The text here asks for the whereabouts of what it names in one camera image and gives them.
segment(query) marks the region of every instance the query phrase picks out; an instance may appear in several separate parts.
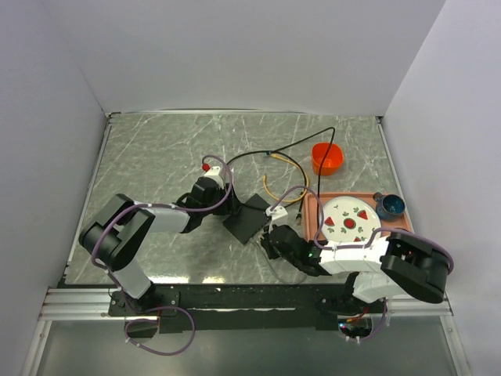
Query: blue cup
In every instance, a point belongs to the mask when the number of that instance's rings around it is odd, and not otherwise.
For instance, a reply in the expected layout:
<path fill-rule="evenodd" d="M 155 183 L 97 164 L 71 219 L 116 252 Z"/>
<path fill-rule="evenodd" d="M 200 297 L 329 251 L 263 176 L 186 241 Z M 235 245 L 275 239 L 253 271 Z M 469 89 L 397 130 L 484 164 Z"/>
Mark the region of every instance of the blue cup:
<path fill-rule="evenodd" d="M 394 222 L 403 216 L 405 202 L 396 194 L 384 196 L 381 192 L 376 192 L 373 199 L 377 202 L 376 213 L 384 221 Z"/>

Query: gray marble surface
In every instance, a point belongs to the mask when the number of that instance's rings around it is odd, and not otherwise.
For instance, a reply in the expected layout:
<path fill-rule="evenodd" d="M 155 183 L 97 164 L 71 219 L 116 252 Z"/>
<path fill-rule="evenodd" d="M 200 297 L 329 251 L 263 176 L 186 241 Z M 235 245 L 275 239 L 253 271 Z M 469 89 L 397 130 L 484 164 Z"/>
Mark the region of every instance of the gray marble surface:
<path fill-rule="evenodd" d="M 396 193 L 395 177 L 374 117 L 336 117 L 306 114 L 119 114 L 110 120 L 110 134 L 100 161 L 85 213 L 86 223 L 114 194 L 125 193 L 137 201 L 172 202 L 191 190 L 203 174 L 201 158 L 216 154 L 229 160 L 249 150 L 274 149 L 326 127 L 336 127 L 334 142 L 344 151 L 338 172 L 322 179 L 322 191 L 385 191 Z M 323 133 L 285 150 L 296 159 L 316 189 L 310 150 Z M 244 157 L 234 167 L 235 189 L 241 200 L 259 193 L 273 200 L 262 187 L 279 196 L 287 187 L 302 184 L 301 173 L 282 161 L 264 155 Z M 290 207 L 294 223 L 297 206 Z M 137 259 L 157 283 L 278 283 L 260 251 L 243 246 L 221 225 L 223 218 L 207 217 L 188 234 L 150 233 Z M 271 261 L 276 272 L 290 282 L 302 273 L 283 260 Z M 346 276 L 309 277 L 310 283 L 335 283 Z M 79 245 L 72 250 L 67 284 L 108 284 L 102 270 L 89 261 Z"/>

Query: wire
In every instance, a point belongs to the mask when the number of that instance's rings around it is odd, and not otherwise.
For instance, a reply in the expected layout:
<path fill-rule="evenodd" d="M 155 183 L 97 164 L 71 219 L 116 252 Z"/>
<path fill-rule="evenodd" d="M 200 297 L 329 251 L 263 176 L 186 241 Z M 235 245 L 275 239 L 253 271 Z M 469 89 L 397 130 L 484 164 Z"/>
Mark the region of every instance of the wire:
<path fill-rule="evenodd" d="M 386 304 L 386 298 L 384 298 L 384 300 L 383 300 L 383 315 L 381 316 L 381 320 L 380 320 L 379 324 L 377 325 L 376 329 L 371 331 L 367 337 L 360 338 L 360 341 L 367 341 L 367 340 L 373 338 L 383 328 L 384 321 L 386 320 L 387 310 L 388 310 L 388 307 Z"/>
<path fill-rule="evenodd" d="M 229 166 L 220 157 L 216 157 L 215 155 L 212 155 L 212 154 L 206 155 L 205 157 L 202 158 L 202 163 L 205 163 L 205 161 L 208 158 L 214 158 L 216 161 L 219 161 L 219 163 L 221 163 L 222 167 L 225 169 L 226 174 L 229 177 L 229 183 L 228 183 L 228 187 L 226 189 L 225 196 L 218 203 L 216 203 L 216 204 L 214 204 L 214 205 L 212 205 L 212 206 L 210 206 L 208 208 L 180 208 L 180 207 L 176 207 L 176 206 L 174 206 L 172 204 L 134 204 L 132 206 L 129 206 L 125 210 L 121 211 L 120 213 L 118 213 L 118 215 L 115 216 L 110 221 L 110 223 L 104 229 L 104 231 L 101 234 L 101 236 L 99 237 L 99 239 L 96 241 L 96 244 L 94 245 L 94 248 L 92 249 L 91 263 L 94 266 L 96 266 L 96 267 L 98 267 L 100 269 L 104 269 L 106 271 L 106 273 L 108 274 L 108 277 L 110 277 L 110 279 L 117 285 L 117 287 L 122 290 L 122 294 L 124 296 L 124 300 L 125 300 L 125 303 L 127 304 L 128 308 L 132 309 L 133 311 L 135 311 L 137 313 L 140 313 L 140 311 L 138 311 L 137 309 L 134 309 L 129 304 L 128 299 L 127 299 L 127 295 L 125 294 L 125 291 L 124 291 L 124 288 L 121 286 L 121 284 L 117 280 L 117 278 L 115 278 L 113 276 L 111 270 L 109 270 L 105 265 L 103 265 L 102 263 L 100 263 L 100 262 L 97 261 L 97 253 L 98 253 L 99 249 L 101 248 L 101 245 L 103 244 L 104 239 L 106 238 L 106 236 L 108 235 L 108 233 L 110 233 L 110 231 L 113 229 L 113 227 L 115 225 L 117 225 L 117 223 L 120 222 L 120 220 L 122 218 L 124 218 L 128 213 L 133 212 L 134 210 L 137 210 L 137 209 L 140 209 L 140 208 L 170 208 L 170 209 L 173 209 L 173 210 L 179 210 L 181 212 L 208 212 L 210 210 L 216 209 L 217 207 L 221 206 L 226 201 L 226 199 L 228 198 L 229 194 L 232 191 L 232 187 L 233 187 L 233 175 L 232 175 L 232 172 L 231 172 L 231 169 L 229 168 Z M 149 353 L 153 353 L 153 354 L 157 354 L 157 355 L 162 355 L 162 356 L 177 355 L 179 353 L 182 353 L 186 349 L 188 349 L 188 347 L 193 342 L 193 339 L 195 338 L 195 332 L 196 332 L 195 321 L 193 320 L 193 317 L 185 309 L 183 309 L 181 307 L 174 307 L 174 306 L 155 307 L 155 308 L 152 308 L 152 309 L 147 309 L 146 313 L 151 313 L 151 312 L 156 312 L 156 311 L 162 311 L 164 309 L 178 310 L 178 311 L 184 313 L 185 315 L 187 315 L 188 318 L 189 318 L 189 321 L 191 322 L 191 325 L 192 325 L 191 336 L 189 337 L 188 342 L 183 347 L 181 347 L 181 349 L 179 349 L 177 351 L 174 351 L 174 352 L 170 352 L 170 353 L 166 352 L 165 353 L 165 352 L 161 352 L 161 351 L 157 351 L 157 350 L 151 349 L 151 348 L 149 348 L 147 346 L 144 346 L 142 344 L 139 344 L 138 342 L 136 342 L 133 339 L 131 339 L 130 336 L 128 335 L 128 332 L 127 332 L 128 327 L 132 323 L 134 323 L 134 322 L 137 323 L 137 322 L 152 322 L 153 321 L 153 320 L 148 320 L 148 319 L 137 319 L 137 320 L 130 321 L 125 326 L 125 328 L 124 328 L 125 337 L 127 338 L 126 341 L 130 342 L 130 343 L 132 343 L 132 344 L 134 344 L 136 346 L 138 346 L 139 348 L 141 348 L 143 350 L 146 350 Z"/>
<path fill-rule="evenodd" d="M 277 151 L 282 151 L 282 150 L 285 150 L 285 149 L 288 149 L 292 146 L 296 146 L 296 145 L 299 145 L 300 143 L 303 143 L 304 141 L 308 141 L 309 139 L 312 139 L 313 137 L 315 136 L 318 136 L 324 132 L 327 132 L 328 130 L 332 129 L 333 132 L 335 132 L 335 128 L 334 127 L 328 127 L 328 128 L 325 128 L 325 129 L 322 129 L 321 131 L 318 131 L 317 133 L 313 133 L 312 135 L 308 136 L 308 137 L 304 137 L 303 139 L 300 139 L 299 141 L 296 141 L 295 143 L 290 143 L 289 145 L 286 145 L 286 146 L 283 146 L 283 147 L 280 147 L 279 149 L 275 149 L 273 151 L 273 153 L 277 152 Z"/>
<path fill-rule="evenodd" d="M 290 157 L 289 155 L 285 154 L 285 153 L 282 153 L 281 151 L 276 151 L 276 152 L 271 152 L 270 150 L 256 150 L 256 151 L 247 151 L 246 153 L 243 153 L 243 154 L 239 154 L 235 157 L 233 157 L 232 159 L 230 159 L 228 161 L 228 165 L 230 165 L 231 163 L 233 163 L 234 161 L 236 161 L 237 159 L 240 159 L 242 157 L 246 157 L 247 155 L 252 155 L 252 154 L 262 154 L 262 153 L 265 153 L 265 154 L 268 154 L 270 155 L 271 153 L 274 153 L 274 154 L 280 154 L 282 156 L 284 156 L 285 158 L 288 158 L 290 159 L 290 161 L 292 161 L 293 163 L 296 164 L 296 166 L 301 170 L 301 174 L 303 174 L 303 180 L 305 181 L 305 185 L 308 184 L 308 177 L 306 176 L 306 172 L 305 170 L 301 167 L 301 165 L 296 162 L 292 157 Z M 235 190 L 233 190 L 233 195 L 236 197 L 236 192 Z M 303 203 L 303 200 L 301 200 L 301 204 L 299 206 L 300 210 L 302 208 L 302 203 Z M 265 208 L 260 208 L 258 206 L 253 206 L 253 205 L 250 205 L 250 204 L 247 204 L 245 202 L 241 202 L 242 206 L 245 206 L 246 208 L 251 208 L 251 209 L 254 209 L 254 210 L 259 210 L 259 211 L 264 211 L 266 210 L 268 207 L 265 207 Z M 284 205 L 285 208 L 289 208 L 291 205 L 293 205 L 293 203 L 289 203 L 287 205 Z"/>
<path fill-rule="evenodd" d="M 299 168 L 299 165 L 298 164 L 295 164 L 294 162 L 292 161 L 289 161 L 285 158 L 282 158 L 276 154 L 272 154 L 272 157 L 275 158 L 275 159 L 278 159 L 279 161 L 284 161 L 284 162 L 287 162 L 293 166 L 295 166 L 296 168 Z M 306 186 L 310 186 L 310 179 L 308 177 L 308 175 L 305 175 L 306 176 Z M 270 192 L 268 186 L 266 185 L 266 175 L 263 175 L 263 187 L 265 188 L 265 191 L 268 195 L 270 195 L 272 198 L 274 198 L 275 200 L 278 200 L 279 198 L 277 196 L 275 196 L 273 193 Z M 298 201 L 301 201 L 303 199 L 303 197 L 306 195 L 306 192 L 308 192 L 307 190 L 303 190 L 303 193 L 301 193 L 301 195 L 298 197 L 298 198 L 295 198 L 294 200 L 282 200 L 282 202 L 290 202 L 290 203 L 294 203 L 294 202 L 298 202 Z"/>
<path fill-rule="evenodd" d="M 362 313 L 357 316 L 357 317 L 352 317 L 351 319 L 347 319 L 346 322 L 347 323 L 350 323 L 351 325 L 355 325 L 356 323 L 358 323 L 360 321 L 360 319 L 362 319 L 362 317 L 364 317 L 367 313 L 369 312 L 369 307 L 366 306 Z"/>
<path fill-rule="evenodd" d="M 308 275 L 303 273 L 304 276 L 298 281 L 298 282 L 289 282 L 287 280 L 284 280 L 281 276 L 278 275 L 278 273 L 273 269 L 272 263 L 268 260 L 268 256 L 265 254 L 263 249 L 261 248 L 261 245 L 258 244 L 256 240 L 252 240 L 252 244 L 259 250 L 259 252 L 263 255 L 263 258 L 265 259 L 266 263 L 268 264 L 269 271 L 272 272 L 273 276 L 281 283 L 283 284 L 289 284 L 291 286 L 297 285 L 297 284 L 302 284 L 305 282 L 306 278 L 308 278 Z"/>
<path fill-rule="evenodd" d="M 335 134 L 336 134 L 336 129 L 333 127 L 332 128 L 332 136 L 330 137 L 329 146 L 327 147 L 326 153 L 323 155 L 322 162 L 320 163 L 319 176 L 318 176 L 317 181 L 316 181 L 316 194 L 317 194 L 318 197 L 320 197 L 320 183 L 321 183 L 320 179 L 322 178 L 323 164 L 324 164 L 324 162 L 327 159 L 327 155 L 329 154 L 330 148 L 332 147 L 332 143 L 334 141 L 334 135 Z M 316 207 L 316 212 L 317 212 L 316 224 L 320 228 L 320 220 L 319 220 L 319 214 L 318 214 L 319 213 L 319 206 L 318 205 Z"/>
<path fill-rule="evenodd" d="M 154 311 L 162 311 L 164 309 L 171 309 L 171 310 L 179 311 L 179 312 L 182 312 L 182 313 L 184 313 L 185 315 L 188 316 L 189 322 L 191 323 L 192 330 L 191 330 L 191 335 L 189 336 L 188 342 L 183 347 L 181 347 L 179 350 L 176 350 L 176 351 L 173 351 L 173 352 L 169 353 L 169 352 L 163 352 L 163 351 L 158 351 L 158 350 L 155 350 L 155 349 L 151 349 L 150 347 L 144 346 L 143 344 L 141 344 L 141 343 L 135 341 L 134 339 L 132 339 L 128 335 L 128 327 L 130 327 L 132 324 L 137 324 L 137 323 L 150 323 L 150 324 L 156 324 L 157 323 L 156 320 L 148 320 L 148 319 L 136 319 L 136 320 L 133 320 L 133 321 L 129 321 L 125 325 L 125 327 L 124 327 L 124 333 L 125 333 L 125 338 L 126 338 L 125 341 L 132 343 L 133 345 L 139 347 L 140 349 L 146 350 L 148 353 L 152 353 L 152 354 L 160 355 L 160 356 L 178 355 L 178 354 L 182 353 L 183 351 L 185 351 L 186 349 L 188 349 L 189 346 L 192 344 L 193 339 L 195 338 L 195 332 L 196 332 L 195 320 L 193 319 L 193 316 L 191 316 L 187 310 L 185 310 L 185 309 L 183 309 L 181 307 L 174 307 L 174 306 L 169 306 L 169 305 L 166 305 L 164 307 L 158 307 L 158 308 L 148 309 L 146 312 L 149 313 L 149 312 L 154 312 Z"/>
<path fill-rule="evenodd" d="M 323 223 L 323 205 L 322 205 L 322 202 L 320 202 L 320 198 L 319 196 L 315 193 L 314 190 L 312 190 L 310 187 L 308 186 L 293 186 L 292 188 L 288 189 L 286 193 L 284 193 L 282 195 L 282 197 L 280 197 L 278 199 L 278 201 L 272 205 L 272 207 L 270 208 L 270 210 L 273 210 L 275 209 L 281 202 L 282 200 L 287 197 L 287 195 L 289 195 L 290 192 L 292 192 L 293 190 L 297 190 L 297 189 L 302 189 L 302 190 L 307 190 L 309 193 L 311 193 L 313 195 L 313 197 L 317 200 L 317 202 L 319 203 L 319 214 L 321 215 L 321 222 Z M 327 247 L 324 247 L 322 246 L 320 243 L 319 243 L 319 235 L 320 235 L 320 226 L 319 228 L 316 230 L 316 233 L 315 233 L 315 236 L 313 237 L 313 242 L 315 243 L 315 245 L 320 248 L 320 249 L 332 249 L 332 248 L 327 248 Z"/>
<path fill-rule="evenodd" d="M 286 145 L 286 146 L 282 146 L 278 149 L 274 149 L 274 150 L 256 150 L 256 151 L 247 151 L 246 153 L 242 153 L 242 154 L 238 154 L 236 155 L 235 157 L 233 157 L 232 159 L 230 159 L 228 161 L 228 165 L 232 164 L 234 161 L 236 161 L 237 159 L 240 159 L 242 157 L 246 157 L 247 155 L 253 155 L 253 154 L 260 154 L 260 153 L 267 153 L 267 154 L 271 154 L 271 153 L 274 153 L 274 154 L 280 154 L 280 155 L 283 155 L 284 157 L 287 157 L 289 158 L 292 162 L 294 162 L 297 166 L 299 166 L 299 169 L 301 170 L 301 172 L 303 173 L 303 177 L 305 178 L 305 185 L 306 186 L 309 186 L 308 182 L 306 181 L 306 174 L 304 172 L 304 170 L 302 169 L 301 165 L 298 164 L 293 158 L 289 157 L 288 155 L 286 155 L 285 153 L 280 153 L 282 150 L 285 150 L 285 149 L 288 149 L 292 146 L 296 146 L 300 143 L 303 143 L 304 141 L 307 141 L 315 136 L 318 136 L 324 132 L 327 132 L 329 130 L 333 130 L 333 132 L 335 132 L 335 128 L 334 127 L 328 127 L 328 128 L 325 128 L 325 129 L 322 129 L 321 131 L 318 131 L 317 133 L 313 133 L 312 135 L 310 136 L 307 136 L 307 137 L 304 137 L 303 139 L 300 139 L 298 141 L 296 141 L 295 143 L 290 143 L 289 145 Z M 296 219 L 300 219 L 301 218 L 301 209 L 303 208 L 303 203 L 305 202 L 304 200 L 304 197 L 301 199 L 301 202 L 299 204 L 299 208 L 298 208 L 298 214 L 297 214 L 297 217 Z M 291 206 L 293 203 L 289 203 L 288 205 L 285 205 L 284 207 L 285 208 L 288 208 L 289 206 Z M 251 208 L 251 209 L 255 209 L 255 210 L 266 210 L 266 208 L 258 208 L 258 207 L 255 207 L 253 205 L 249 205 L 249 204 L 245 204 L 245 203 L 242 203 L 243 206 L 247 207 L 247 208 Z"/>

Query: orange bowl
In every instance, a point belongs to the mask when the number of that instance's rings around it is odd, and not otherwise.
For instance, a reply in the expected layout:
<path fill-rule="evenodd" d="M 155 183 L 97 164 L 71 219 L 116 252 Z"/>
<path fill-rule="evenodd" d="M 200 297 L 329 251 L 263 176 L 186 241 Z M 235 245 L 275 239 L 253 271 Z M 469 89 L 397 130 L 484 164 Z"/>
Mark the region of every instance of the orange bowl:
<path fill-rule="evenodd" d="M 313 172 L 318 175 L 320 171 L 320 164 L 322 163 L 323 156 L 329 148 L 329 143 L 317 143 L 312 148 L 312 167 Z M 326 160 L 322 166 L 322 176 L 328 176 L 335 173 L 343 164 L 344 156 L 343 150 L 335 143 L 329 149 Z"/>

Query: wooden tray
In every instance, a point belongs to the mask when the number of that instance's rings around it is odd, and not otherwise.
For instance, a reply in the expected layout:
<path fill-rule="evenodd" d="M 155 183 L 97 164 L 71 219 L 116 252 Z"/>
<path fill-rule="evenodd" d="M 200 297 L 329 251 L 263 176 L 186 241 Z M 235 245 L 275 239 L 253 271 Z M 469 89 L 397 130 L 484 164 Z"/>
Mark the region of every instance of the wooden tray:
<path fill-rule="evenodd" d="M 372 208 L 376 208 L 376 201 L 373 200 L 374 192 L 322 192 L 320 194 L 320 201 L 322 204 L 327 203 L 331 199 L 339 196 L 352 196 L 356 197 L 362 201 L 365 201 Z M 317 211 L 316 211 L 316 199 L 313 197 L 311 193 L 307 193 L 305 196 L 305 203 L 303 205 L 303 230 L 306 240 L 313 240 L 313 236 L 318 229 L 317 226 Z M 410 224 L 407 218 L 407 213 L 399 218 L 395 222 L 386 222 L 381 220 L 382 227 L 398 227 L 401 229 L 406 229 L 410 231 Z M 382 233 L 381 236 L 388 235 L 388 232 Z M 325 237 L 322 233 L 319 235 L 319 240 L 325 240 Z"/>

